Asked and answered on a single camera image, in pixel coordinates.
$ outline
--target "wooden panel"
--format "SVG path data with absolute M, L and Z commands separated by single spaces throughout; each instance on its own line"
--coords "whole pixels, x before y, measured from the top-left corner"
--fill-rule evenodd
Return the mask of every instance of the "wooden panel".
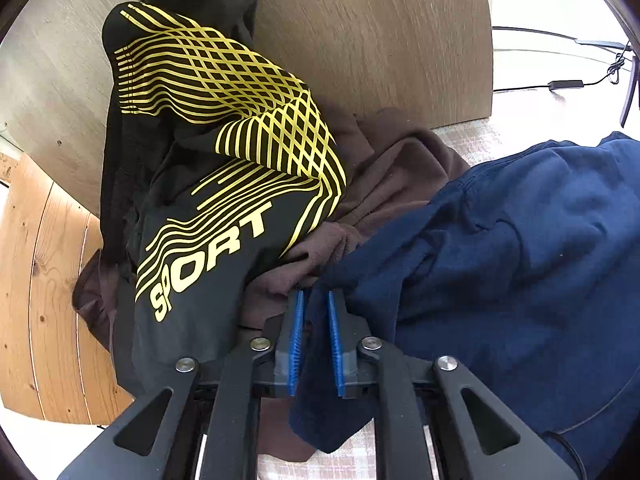
M 0 153 L 0 180 L 11 184 L 12 174 L 18 166 L 18 161 L 4 153 Z
M 30 0 L 2 42 L 0 117 L 98 214 L 111 71 L 100 31 L 127 0 Z M 351 112 L 442 126 L 491 114 L 487 0 L 261 0 L 256 47 Z
M 33 378 L 29 292 L 40 219 L 52 181 L 23 156 L 0 220 L 0 394 L 10 410 L 44 418 Z
M 90 215 L 82 249 L 81 268 L 102 246 L 100 224 Z M 132 402 L 132 397 L 116 382 L 110 354 L 78 319 L 78 351 L 84 396 L 92 424 L 111 424 Z
M 429 126 L 491 114 L 487 0 L 261 0 L 256 49 L 351 112 Z
M 90 423 L 78 364 L 76 313 L 71 307 L 88 215 L 53 185 L 31 277 L 31 350 L 42 410 L 46 420 L 76 424 Z

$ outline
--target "pile of clothes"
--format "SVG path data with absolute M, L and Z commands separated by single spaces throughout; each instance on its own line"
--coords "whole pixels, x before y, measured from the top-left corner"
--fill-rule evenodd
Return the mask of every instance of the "pile of clothes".
M 595 478 L 640 412 L 640 144 L 469 169 L 400 110 L 354 117 L 254 52 L 256 1 L 106 20 L 104 248 L 73 304 L 118 382 L 136 396 L 180 357 L 223 357 L 311 288 L 296 397 L 263 403 L 258 452 L 331 452 L 376 413 L 335 391 L 322 298 L 342 288 L 375 336 L 455 355 Z

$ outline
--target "blue fabric fold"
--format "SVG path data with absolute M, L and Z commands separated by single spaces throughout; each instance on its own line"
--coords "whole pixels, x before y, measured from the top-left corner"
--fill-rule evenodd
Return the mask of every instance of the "blue fabric fold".
M 458 357 L 533 430 L 575 426 L 563 436 L 595 478 L 640 412 L 640 143 L 550 140 L 481 164 L 327 268 L 290 414 L 325 452 L 377 409 L 337 397 L 334 288 L 405 354 Z

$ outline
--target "blue cloth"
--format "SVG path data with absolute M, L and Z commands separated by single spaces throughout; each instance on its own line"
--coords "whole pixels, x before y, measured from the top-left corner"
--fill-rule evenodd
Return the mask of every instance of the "blue cloth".
M 328 268 L 290 414 L 325 452 L 376 410 L 336 396 L 332 288 L 406 354 L 458 357 L 533 430 L 589 419 L 563 436 L 595 478 L 640 412 L 640 143 L 549 141 L 476 166 Z

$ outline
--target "silver bolt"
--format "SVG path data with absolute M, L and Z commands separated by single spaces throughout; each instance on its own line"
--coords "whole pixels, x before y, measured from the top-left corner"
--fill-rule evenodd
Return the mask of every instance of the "silver bolt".
M 442 357 L 438 357 L 437 363 L 438 368 L 446 372 L 450 372 L 458 368 L 458 360 L 455 357 L 451 357 L 450 355 L 443 355 Z
M 196 361 L 190 357 L 183 357 L 182 359 L 178 359 L 178 362 L 175 364 L 175 369 L 183 374 L 187 372 L 191 372 L 196 367 Z
M 256 352 L 264 352 L 271 348 L 271 341 L 265 337 L 257 337 L 251 340 L 251 349 Z
M 379 350 L 382 348 L 382 339 L 379 337 L 365 337 L 360 343 L 365 350 Z

